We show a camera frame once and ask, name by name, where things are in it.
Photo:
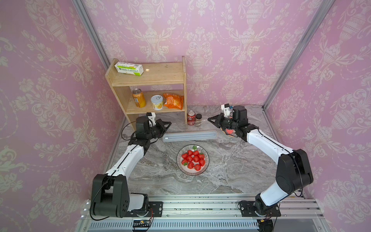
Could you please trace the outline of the beige plastic wrap dispenser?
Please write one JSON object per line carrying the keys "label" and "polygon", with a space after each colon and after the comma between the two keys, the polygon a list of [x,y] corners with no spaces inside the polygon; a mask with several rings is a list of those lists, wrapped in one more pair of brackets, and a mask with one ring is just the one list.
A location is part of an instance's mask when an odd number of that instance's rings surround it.
{"label": "beige plastic wrap dispenser", "polygon": [[199,140],[213,140],[217,138],[215,130],[203,131],[185,131],[185,132],[171,132],[166,133],[162,137],[164,143],[182,142],[182,141],[199,141]]}

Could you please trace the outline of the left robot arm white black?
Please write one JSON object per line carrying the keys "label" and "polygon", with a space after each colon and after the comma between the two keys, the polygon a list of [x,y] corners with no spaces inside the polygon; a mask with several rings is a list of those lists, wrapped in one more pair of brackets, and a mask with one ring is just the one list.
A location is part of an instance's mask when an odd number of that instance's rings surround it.
{"label": "left robot arm white black", "polygon": [[135,123],[136,131],[131,135],[125,153],[105,174],[97,174],[93,179],[89,210],[93,220],[98,216],[101,219],[149,217],[153,213],[147,194],[129,192],[128,178],[152,140],[162,138],[172,123],[149,115],[138,117]]}

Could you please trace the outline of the striped plate of strawberries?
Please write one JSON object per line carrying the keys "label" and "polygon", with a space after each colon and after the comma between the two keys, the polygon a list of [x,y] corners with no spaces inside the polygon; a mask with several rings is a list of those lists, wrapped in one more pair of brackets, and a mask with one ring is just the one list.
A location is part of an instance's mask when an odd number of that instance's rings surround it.
{"label": "striped plate of strawberries", "polygon": [[210,159],[204,148],[197,145],[188,145],[178,152],[176,161],[182,173],[189,176],[198,176],[206,171]]}

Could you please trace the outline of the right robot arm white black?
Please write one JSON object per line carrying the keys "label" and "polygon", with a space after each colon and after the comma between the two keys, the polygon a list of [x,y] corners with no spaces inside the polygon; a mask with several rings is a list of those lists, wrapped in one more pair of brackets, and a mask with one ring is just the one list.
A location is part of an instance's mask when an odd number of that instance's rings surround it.
{"label": "right robot arm white black", "polygon": [[224,104],[222,111],[208,121],[222,130],[233,130],[237,137],[260,149],[277,166],[275,182],[256,195],[253,209],[259,216],[270,214],[280,201],[313,183],[310,162],[304,150],[294,150],[267,136],[249,122],[247,110],[242,105],[230,107]]}

